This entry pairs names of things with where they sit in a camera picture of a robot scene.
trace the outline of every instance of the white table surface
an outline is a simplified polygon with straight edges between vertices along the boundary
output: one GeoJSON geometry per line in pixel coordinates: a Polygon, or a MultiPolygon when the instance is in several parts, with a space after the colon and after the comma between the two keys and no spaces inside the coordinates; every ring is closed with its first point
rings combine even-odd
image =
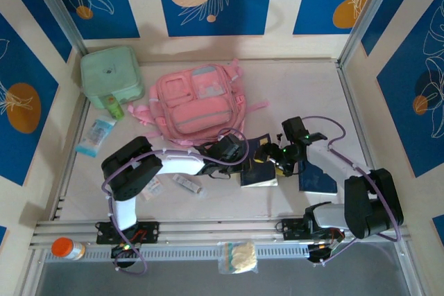
{"type": "MultiPolygon", "coordinates": [[[[162,75],[201,63],[153,63],[141,67],[146,91],[162,75]]],[[[347,130],[344,140],[335,145],[357,162],[364,163],[364,156],[350,116],[347,102],[333,62],[296,62],[290,60],[243,61],[244,83],[248,104],[267,98],[271,105],[246,117],[245,134],[248,138],[269,132],[272,139],[281,132],[281,122],[294,116],[321,115],[339,121],[347,130]]],[[[135,101],[147,104],[147,95],[135,101]]],[[[106,110],[89,108],[84,131],[95,118],[106,115],[106,110]]],[[[322,132],[329,138],[340,135],[334,124],[322,120],[306,120],[310,132],[322,132]]],[[[126,112],[103,143],[96,158],[77,154],[65,201],[62,203],[61,220],[108,219],[107,202],[100,186],[103,182],[102,161],[135,137],[155,130],[143,126],[126,112]]],[[[154,149],[169,147],[161,138],[150,139],[154,149]]],[[[159,176],[164,192],[145,200],[137,198],[137,216],[158,220],[198,220],[206,218],[244,219],[258,217],[302,215],[306,207],[323,201],[343,202],[340,186],[338,195],[321,195],[299,192],[296,176],[278,178],[278,186],[244,188],[239,177],[231,180],[212,180],[208,176],[190,177],[206,189],[206,196],[199,197],[173,183],[172,175],[159,176]]]]}

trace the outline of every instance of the pink backpack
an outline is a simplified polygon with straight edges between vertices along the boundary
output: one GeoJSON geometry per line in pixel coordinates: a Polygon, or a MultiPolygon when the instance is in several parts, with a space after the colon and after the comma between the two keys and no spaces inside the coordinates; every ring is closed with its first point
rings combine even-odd
{"type": "MultiPolygon", "coordinates": [[[[155,124],[163,135],[182,146],[215,140],[221,128],[243,130],[247,104],[242,70],[231,65],[209,64],[162,76],[149,92],[149,107],[128,106],[140,123],[155,124]]],[[[258,103],[248,111],[266,107],[258,103]]]]}

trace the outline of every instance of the purple cable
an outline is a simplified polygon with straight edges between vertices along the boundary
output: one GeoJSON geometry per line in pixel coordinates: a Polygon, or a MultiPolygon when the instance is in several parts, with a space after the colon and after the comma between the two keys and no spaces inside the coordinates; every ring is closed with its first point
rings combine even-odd
{"type": "MultiPolygon", "coordinates": [[[[392,238],[390,236],[384,235],[379,233],[378,236],[385,238],[389,241],[392,242],[398,242],[401,240],[401,232],[400,229],[398,227],[398,223],[396,222],[395,216],[393,215],[393,212],[391,211],[389,204],[387,203],[387,201],[385,200],[384,196],[382,195],[381,191],[377,188],[376,183],[370,178],[370,176],[368,176],[361,168],[359,167],[354,167],[354,163],[352,161],[350,161],[347,157],[345,157],[344,155],[342,155],[340,152],[338,152],[337,150],[335,150],[334,148],[331,147],[332,143],[334,143],[335,141],[338,140],[342,140],[345,135],[347,134],[347,132],[345,131],[345,128],[337,121],[335,121],[334,119],[325,117],[325,116],[307,116],[302,118],[302,120],[305,119],[324,119],[326,121],[330,121],[334,124],[336,124],[341,130],[342,130],[342,135],[334,138],[330,141],[328,141],[328,145],[327,147],[330,149],[330,152],[332,152],[332,154],[336,155],[337,157],[339,157],[340,159],[342,159],[346,164],[348,164],[349,166],[351,166],[352,168],[354,168],[358,173],[360,173],[361,175],[363,175],[367,182],[370,183],[370,185],[373,187],[373,190],[375,190],[377,197],[381,200],[382,206],[385,208],[388,218],[390,219],[390,222],[393,225],[393,228],[395,229],[395,233],[396,233],[396,238],[392,238]]],[[[332,260],[334,257],[336,257],[338,254],[342,253],[344,250],[348,249],[355,241],[357,240],[357,238],[354,238],[351,242],[349,242],[343,249],[341,249],[339,252],[337,252],[335,255],[331,256],[330,258],[324,260],[322,263],[322,265],[325,265],[328,261],[332,260]]]]}
{"type": "Polygon", "coordinates": [[[245,161],[245,159],[248,157],[248,151],[250,150],[250,145],[248,144],[248,140],[246,138],[246,136],[239,130],[235,129],[235,128],[222,128],[219,133],[217,134],[217,136],[219,136],[223,131],[235,131],[237,132],[242,139],[246,142],[246,151],[245,154],[243,155],[243,157],[236,162],[224,162],[224,161],[220,161],[218,159],[213,159],[212,157],[205,157],[201,154],[197,154],[197,153],[191,153],[187,150],[154,150],[151,152],[147,152],[144,154],[141,154],[137,157],[135,157],[134,159],[131,159],[129,162],[125,163],[123,166],[121,166],[120,168],[118,168],[115,172],[113,172],[103,183],[102,183],[102,191],[106,193],[107,195],[107,200],[108,200],[108,208],[110,210],[110,218],[111,218],[111,222],[114,225],[114,228],[117,230],[117,233],[120,235],[120,237],[122,237],[122,239],[125,241],[126,244],[128,244],[130,246],[130,249],[132,251],[134,251],[134,253],[140,258],[140,260],[142,261],[142,263],[144,264],[144,269],[141,272],[129,272],[127,270],[122,270],[120,269],[120,267],[117,265],[117,259],[119,258],[119,256],[116,257],[116,259],[114,260],[114,266],[116,267],[116,270],[124,272],[126,274],[129,275],[135,275],[135,276],[142,276],[146,273],[146,271],[148,270],[148,266],[146,264],[145,259],[143,258],[142,254],[139,252],[139,250],[130,242],[130,240],[123,234],[123,232],[120,230],[119,226],[117,225],[117,221],[116,218],[114,217],[114,207],[112,206],[112,192],[106,189],[106,185],[108,185],[109,182],[111,182],[116,176],[118,176],[118,174],[120,174],[122,171],[124,171],[125,169],[127,169],[129,166],[131,166],[134,162],[137,162],[141,159],[144,159],[145,157],[148,157],[150,155],[155,155],[155,154],[165,154],[165,153],[173,153],[175,155],[184,155],[184,156],[193,156],[193,157],[197,157],[199,159],[206,159],[208,161],[212,161],[212,162],[216,162],[218,164],[222,164],[224,166],[236,166],[237,164],[242,163],[243,161],[245,161]]]}

